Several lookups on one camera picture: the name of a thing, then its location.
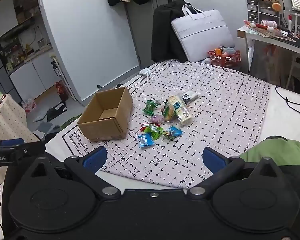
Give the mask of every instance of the kitchen cabinet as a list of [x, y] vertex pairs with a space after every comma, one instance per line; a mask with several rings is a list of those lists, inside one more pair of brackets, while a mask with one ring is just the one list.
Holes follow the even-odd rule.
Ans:
[[10, 78], [22, 100], [37, 98], [46, 90], [31, 61], [13, 72]]
[[52, 59], [49, 57], [49, 52], [51, 51], [44, 52], [31, 60], [46, 90], [61, 80], [61, 77], [57, 76], [51, 65]]
[[18, 25], [12, 0], [0, 1], [0, 37]]

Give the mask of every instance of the red plastic basket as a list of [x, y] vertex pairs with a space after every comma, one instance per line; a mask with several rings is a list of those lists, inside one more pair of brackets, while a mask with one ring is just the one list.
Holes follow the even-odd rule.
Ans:
[[220, 67], [226, 67], [231, 68], [238, 65], [238, 62], [240, 61], [240, 51], [236, 50], [236, 54], [228, 55], [228, 56], [222, 56], [217, 55], [213, 52], [213, 50], [209, 51], [211, 64], [220, 66]]

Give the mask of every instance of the white bag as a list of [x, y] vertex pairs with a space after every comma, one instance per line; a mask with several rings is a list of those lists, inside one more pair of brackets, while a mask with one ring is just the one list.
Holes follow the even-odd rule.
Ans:
[[183, 50], [189, 61], [198, 62], [209, 57], [208, 51], [225, 47], [234, 47], [234, 40], [217, 10], [203, 12], [194, 8], [198, 13], [193, 14], [185, 4], [182, 11], [184, 17], [171, 22]]

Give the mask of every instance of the baseboard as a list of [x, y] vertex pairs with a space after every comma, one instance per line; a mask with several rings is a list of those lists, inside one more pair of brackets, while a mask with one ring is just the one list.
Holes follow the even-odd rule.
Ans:
[[[126, 80], [127, 78], [129, 78], [133, 74], [138, 73], [139, 71], [140, 71], [140, 66], [138, 65], [138, 66], [128, 70], [126, 73], [123, 73], [121, 76], [115, 78], [114, 80], [112, 80], [111, 82], [109, 82], [108, 84], [106, 84], [105, 86], [103, 86], [102, 88], [100, 88], [97, 91], [103, 91], [103, 90], [109, 90], [111, 88], [115, 88], [117, 86], [117, 84], [119, 84], [120, 82]], [[95, 93], [93, 93], [91, 96], [87, 97], [86, 99], [82, 100], [82, 102], [85, 106], [88, 105], [88, 103], [91, 101], [94, 94]]]

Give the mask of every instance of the screw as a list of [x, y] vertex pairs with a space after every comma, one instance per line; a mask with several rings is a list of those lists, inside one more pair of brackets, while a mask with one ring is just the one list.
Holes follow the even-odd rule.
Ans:
[[190, 193], [193, 195], [203, 195], [206, 192], [206, 190], [203, 187], [192, 187], [190, 189]]
[[151, 192], [150, 193], [150, 197], [158, 197], [158, 196], [159, 196], [159, 194], [156, 193], [156, 192]]
[[118, 192], [118, 189], [115, 187], [105, 187], [102, 189], [103, 194], [114, 195]]

